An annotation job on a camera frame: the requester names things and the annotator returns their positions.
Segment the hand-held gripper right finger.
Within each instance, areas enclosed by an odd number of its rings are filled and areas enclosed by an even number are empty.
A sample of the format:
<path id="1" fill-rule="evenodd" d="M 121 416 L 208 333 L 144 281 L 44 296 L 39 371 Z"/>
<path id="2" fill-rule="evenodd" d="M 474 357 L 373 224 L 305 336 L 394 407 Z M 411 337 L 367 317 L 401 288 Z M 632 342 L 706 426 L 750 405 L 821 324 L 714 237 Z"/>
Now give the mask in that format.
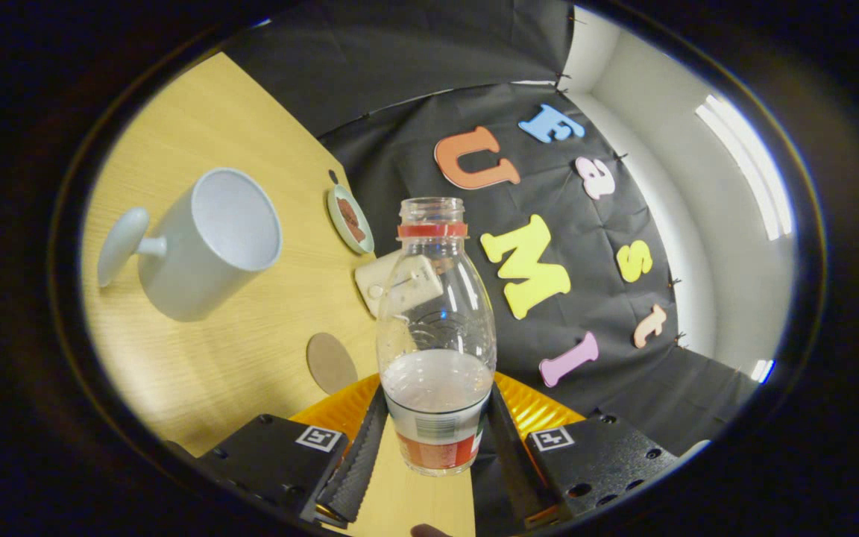
<path id="1" fill-rule="evenodd" d="M 525 528 L 593 515 L 681 462 L 613 412 L 580 414 L 501 373 L 487 417 L 512 513 Z"/>

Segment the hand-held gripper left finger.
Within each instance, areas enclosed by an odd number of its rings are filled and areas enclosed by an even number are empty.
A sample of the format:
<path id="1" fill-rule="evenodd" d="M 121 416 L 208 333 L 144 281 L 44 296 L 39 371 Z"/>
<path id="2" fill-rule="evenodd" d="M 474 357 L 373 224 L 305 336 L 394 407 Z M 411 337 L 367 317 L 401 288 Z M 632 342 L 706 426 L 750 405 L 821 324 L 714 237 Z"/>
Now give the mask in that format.
<path id="1" fill-rule="evenodd" d="M 196 456 L 195 467 L 303 522 L 354 523 L 387 418 L 380 378 L 373 374 L 291 418 L 258 415 Z"/>

